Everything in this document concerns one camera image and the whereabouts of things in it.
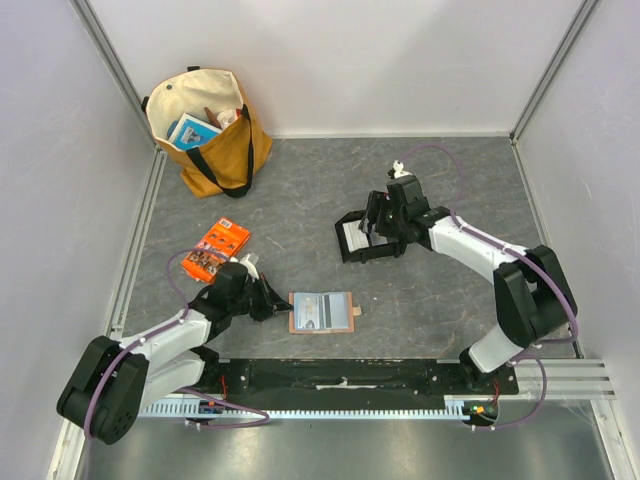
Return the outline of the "black plastic bin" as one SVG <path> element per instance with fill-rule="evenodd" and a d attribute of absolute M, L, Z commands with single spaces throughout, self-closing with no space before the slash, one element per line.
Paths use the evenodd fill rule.
<path fill-rule="evenodd" d="M 385 257 L 398 258 L 406 251 L 406 246 L 375 231 L 364 233 L 360 223 L 365 218 L 364 210 L 346 213 L 334 224 L 340 256 L 343 263 L 366 263 Z"/>

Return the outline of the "silver credit card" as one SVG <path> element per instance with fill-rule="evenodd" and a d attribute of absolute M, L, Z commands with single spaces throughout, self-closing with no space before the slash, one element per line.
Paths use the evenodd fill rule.
<path fill-rule="evenodd" d="M 321 295 L 316 293 L 295 293 L 293 296 L 294 329 L 315 331 L 321 327 Z"/>

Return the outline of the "brown leather card holder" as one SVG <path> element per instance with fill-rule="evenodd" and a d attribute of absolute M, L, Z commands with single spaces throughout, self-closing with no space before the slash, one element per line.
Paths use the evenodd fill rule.
<path fill-rule="evenodd" d="M 355 331 L 355 318 L 362 314 L 351 292 L 289 294 L 293 310 L 289 313 L 292 334 L 341 334 Z"/>

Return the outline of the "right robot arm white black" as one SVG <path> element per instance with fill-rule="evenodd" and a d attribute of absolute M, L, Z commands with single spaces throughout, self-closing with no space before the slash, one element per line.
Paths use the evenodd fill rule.
<path fill-rule="evenodd" d="M 500 241 L 463 221 L 446 207 L 432 207 L 413 175 L 394 178 L 372 191 L 357 225 L 361 262 L 403 255 L 419 244 L 469 267 L 493 287 L 495 326 L 460 355 L 458 381 L 467 392 L 483 392 L 494 371 L 551 342 L 551 333 L 577 329 L 577 305 L 556 253 Z"/>

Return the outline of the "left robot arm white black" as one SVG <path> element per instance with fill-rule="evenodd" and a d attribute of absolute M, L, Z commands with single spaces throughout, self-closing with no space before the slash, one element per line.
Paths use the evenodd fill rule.
<path fill-rule="evenodd" d="M 141 410 L 185 387 L 216 388 L 220 369 L 208 342 L 247 315 L 263 322 L 292 311 L 249 262 L 226 263 L 168 320 L 114 340 L 101 335 L 86 347 L 60 394 L 57 413 L 106 445 L 119 441 Z"/>

